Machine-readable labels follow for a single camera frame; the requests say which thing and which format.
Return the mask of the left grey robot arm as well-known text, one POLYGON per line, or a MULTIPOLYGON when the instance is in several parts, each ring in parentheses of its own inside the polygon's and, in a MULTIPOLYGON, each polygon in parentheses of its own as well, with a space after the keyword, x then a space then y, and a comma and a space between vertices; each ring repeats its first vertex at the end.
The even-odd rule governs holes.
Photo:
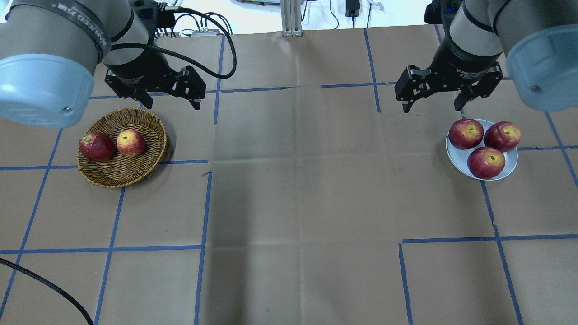
POLYGON ((1 25, 1 116, 45 128, 78 123, 98 64, 120 98, 150 109, 150 94, 165 93, 199 109, 205 82, 192 66, 172 69, 155 41, 175 10, 153 0, 12 1, 1 25))

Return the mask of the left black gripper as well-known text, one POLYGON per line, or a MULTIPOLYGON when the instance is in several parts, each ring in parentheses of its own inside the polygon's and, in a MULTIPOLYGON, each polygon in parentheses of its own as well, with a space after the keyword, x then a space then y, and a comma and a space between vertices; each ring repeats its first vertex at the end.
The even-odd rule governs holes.
POLYGON ((201 98, 206 94, 206 83, 192 66, 172 69, 165 55, 143 50, 136 59, 124 64, 107 66, 105 83, 120 97, 134 97, 146 109, 152 109, 153 99, 148 92, 166 93, 190 98, 194 110, 200 110, 201 98))

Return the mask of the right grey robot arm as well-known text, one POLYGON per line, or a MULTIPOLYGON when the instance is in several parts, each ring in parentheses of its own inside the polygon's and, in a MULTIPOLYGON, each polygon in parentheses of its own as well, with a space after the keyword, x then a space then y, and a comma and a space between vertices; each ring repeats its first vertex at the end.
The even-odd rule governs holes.
POLYGON ((421 98, 457 91, 460 111, 507 73, 527 107, 576 108, 577 10, 575 0, 433 0, 424 21, 442 25, 444 39, 428 68, 405 68, 396 99, 407 113, 421 98))

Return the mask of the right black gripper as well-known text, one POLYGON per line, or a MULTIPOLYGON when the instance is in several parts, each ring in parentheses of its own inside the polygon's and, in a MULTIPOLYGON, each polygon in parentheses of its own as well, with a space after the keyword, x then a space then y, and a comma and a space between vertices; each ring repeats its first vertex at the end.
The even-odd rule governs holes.
POLYGON ((457 52, 441 45, 427 68, 408 65, 403 70, 394 87, 396 99, 403 102, 403 113, 409 113, 415 101, 438 92, 458 91, 456 110, 493 93, 504 78, 498 57, 459 56, 457 52))

